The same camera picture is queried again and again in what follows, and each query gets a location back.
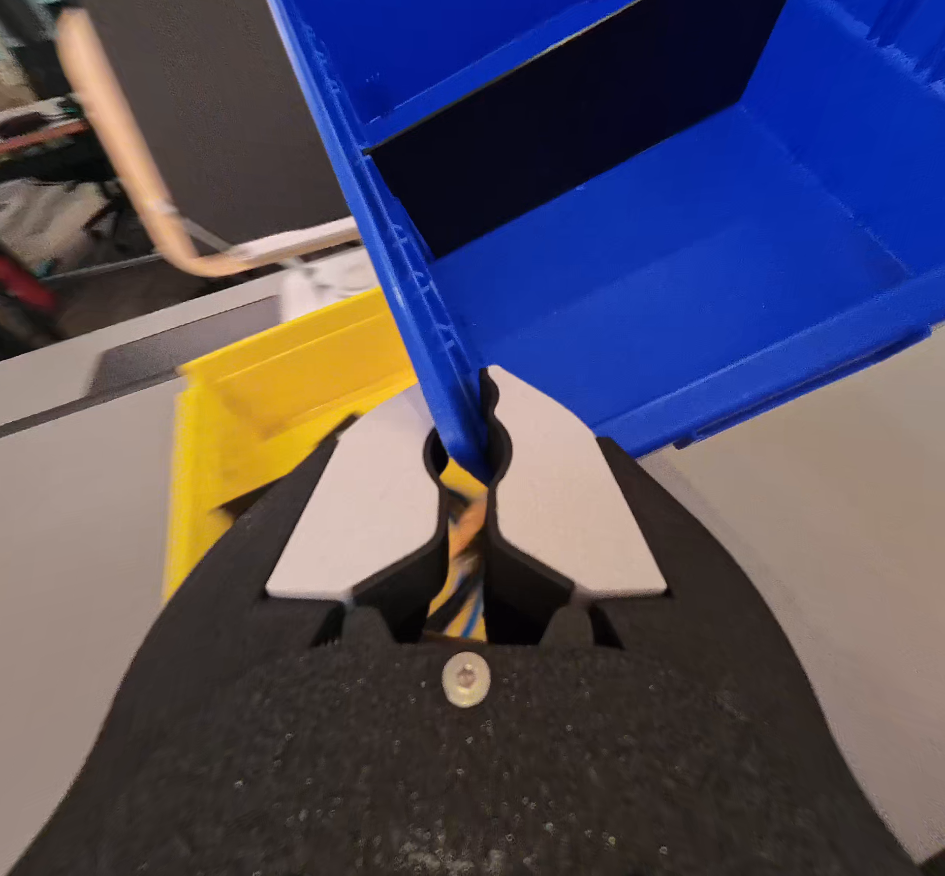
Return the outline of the blue plastic bin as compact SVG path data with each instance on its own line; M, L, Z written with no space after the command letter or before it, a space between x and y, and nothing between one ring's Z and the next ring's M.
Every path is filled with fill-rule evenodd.
M441 440L498 365L632 456L943 321L943 0L787 0L733 106L436 258L366 151L634 0L266 0Z

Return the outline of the yellow plastic bin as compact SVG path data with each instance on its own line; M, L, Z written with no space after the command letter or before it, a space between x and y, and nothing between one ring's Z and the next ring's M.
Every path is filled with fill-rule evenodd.
M378 288L205 354L182 373L163 601L318 447L332 453L357 418L403 390L420 390ZM482 641L479 559L472 521L462 516L470 511L481 521L485 488L447 458L441 480L450 566L423 630Z

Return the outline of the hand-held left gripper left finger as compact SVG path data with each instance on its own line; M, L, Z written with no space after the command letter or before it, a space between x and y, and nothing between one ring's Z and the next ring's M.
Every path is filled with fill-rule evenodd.
M420 390L341 433L266 582L269 597L372 608L414 643L449 570L445 451Z

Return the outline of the black bin divider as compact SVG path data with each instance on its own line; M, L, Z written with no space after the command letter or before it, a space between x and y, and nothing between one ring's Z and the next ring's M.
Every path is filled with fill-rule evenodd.
M634 0L367 149L441 258L733 106L787 0Z

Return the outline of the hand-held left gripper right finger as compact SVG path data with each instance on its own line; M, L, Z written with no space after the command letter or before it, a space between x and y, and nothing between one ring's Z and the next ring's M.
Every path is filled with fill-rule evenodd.
M664 596L667 581L595 432L498 365L482 369L482 407L490 643L537 644L569 607Z

